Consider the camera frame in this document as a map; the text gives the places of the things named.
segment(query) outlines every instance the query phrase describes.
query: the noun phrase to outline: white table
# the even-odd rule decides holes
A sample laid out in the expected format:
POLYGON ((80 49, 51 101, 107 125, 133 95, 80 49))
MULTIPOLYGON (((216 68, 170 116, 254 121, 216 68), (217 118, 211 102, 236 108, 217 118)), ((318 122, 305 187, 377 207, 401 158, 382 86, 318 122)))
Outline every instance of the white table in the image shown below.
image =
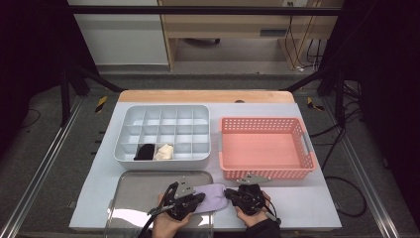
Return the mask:
MULTIPOLYGON (((103 230, 106 226, 110 201, 114 196, 118 180, 125 170, 114 159, 114 148, 118 139, 125 112, 139 102, 119 101, 116 104, 108 130, 84 183, 69 227, 75 230, 103 230)), ((223 116, 278 116, 298 117, 301 114, 295 103, 177 103, 201 104, 210 110, 211 153, 209 164, 203 170, 210 173, 214 182, 226 187, 238 187, 234 181, 224 180, 219 167, 219 119, 223 116)), ((268 193, 282 220, 282 229, 332 230, 341 228, 331 194, 317 164, 316 171, 303 180, 273 180, 261 184, 268 193)), ((232 205, 217 211, 214 216, 215 231, 244 229, 243 222, 236 217, 232 205)))

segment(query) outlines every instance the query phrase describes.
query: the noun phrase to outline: purple cloth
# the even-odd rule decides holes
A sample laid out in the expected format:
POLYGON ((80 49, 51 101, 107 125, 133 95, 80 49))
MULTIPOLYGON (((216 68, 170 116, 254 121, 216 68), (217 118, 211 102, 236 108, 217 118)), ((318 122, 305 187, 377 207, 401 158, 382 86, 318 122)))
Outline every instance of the purple cloth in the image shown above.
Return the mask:
POLYGON ((228 198, 226 198, 223 184, 212 183, 207 185, 195 186, 194 194, 203 192, 206 194, 204 200, 198 204, 194 213, 216 211, 225 208, 228 205, 228 198))

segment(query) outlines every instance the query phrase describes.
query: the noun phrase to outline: white cabinet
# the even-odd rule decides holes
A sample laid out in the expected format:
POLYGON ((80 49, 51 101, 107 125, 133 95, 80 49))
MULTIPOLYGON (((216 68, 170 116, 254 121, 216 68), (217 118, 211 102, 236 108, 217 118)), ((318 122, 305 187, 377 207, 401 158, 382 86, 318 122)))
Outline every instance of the white cabinet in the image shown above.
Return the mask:
MULTIPOLYGON (((156 0, 68 0, 69 5, 157 6, 156 0)), ((159 15, 75 14, 97 65, 168 65, 159 15)))

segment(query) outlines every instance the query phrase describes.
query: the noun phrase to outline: person's hand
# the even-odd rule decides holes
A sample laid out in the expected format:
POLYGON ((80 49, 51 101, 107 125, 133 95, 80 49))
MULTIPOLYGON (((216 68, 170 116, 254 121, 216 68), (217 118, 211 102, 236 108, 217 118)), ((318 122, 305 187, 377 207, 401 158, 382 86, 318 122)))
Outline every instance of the person's hand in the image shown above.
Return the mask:
MULTIPOLYGON (((158 196, 157 204, 160 203, 162 198, 163 198, 163 195, 160 194, 158 196)), ((176 234, 176 231, 178 231, 179 228, 188 224, 189 218, 191 215, 192 213, 189 213, 181 221, 178 221, 171 218, 166 212, 159 214, 154 221, 154 229, 152 232, 152 237, 153 238, 172 238, 176 234)))
MULTIPOLYGON (((270 197, 264 191, 262 192, 262 194, 265 197, 265 205, 266 206, 269 206, 270 197)), ((243 220, 244 223, 245 223, 245 225, 247 227, 254 226, 257 223, 262 222, 262 221, 268 219, 268 217, 265 215, 265 213, 266 213, 265 207, 263 207, 261 211, 259 211, 258 213, 254 214, 254 215, 247 215, 247 214, 245 214, 241 210, 241 208, 239 208, 238 206, 235 206, 235 209, 237 211, 238 218, 240 218, 241 220, 243 220)))

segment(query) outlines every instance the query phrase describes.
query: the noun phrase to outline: aluminum rail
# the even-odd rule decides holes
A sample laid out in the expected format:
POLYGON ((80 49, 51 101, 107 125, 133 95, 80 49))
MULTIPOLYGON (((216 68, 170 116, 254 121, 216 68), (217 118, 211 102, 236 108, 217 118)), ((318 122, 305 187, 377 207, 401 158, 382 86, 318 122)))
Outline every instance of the aluminum rail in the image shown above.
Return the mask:
MULTIPOLYGON (((332 102, 325 97, 322 97, 321 99, 325 105, 325 108, 327 109, 327 112, 330 115, 330 118, 333 120, 333 123, 337 123, 333 112, 334 106, 332 105, 332 102)), ((379 194, 374 188, 368 173, 365 171, 361 160, 358 157, 358 154, 353 148, 352 142, 346 135, 343 138, 343 148, 349 156, 350 165, 353 169, 356 179, 359 182, 361 191, 364 193, 365 198, 367 199, 367 205, 370 208, 371 214, 377 223, 377 227, 379 228, 380 233, 384 238, 398 238, 399 234, 395 228, 394 223, 392 222, 392 219, 386 211, 386 208, 382 203, 379 194)))
POLYGON ((64 143, 65 138, 67 137, 67 134, 77 117, 83 100, 83 97, 76 97, 71 109, 70 118, 64 126, 59 128, 54 140, 52 141, 52 144, 50 145, 49 150, 41 161, 41 164, 34 174, 24 195, 22 196, 9 220, 0 231, 1 238, 13 238, 18 234, 26 215, 31 209, 31 206, 34 203, 38 192, 41 190, 41 187, 43 186, 43 183, 47 178, 51 167, 53 166, 53 162, 55 161, 55 158, 58 155, 59 150, 61 149, 61 146, 64 143))

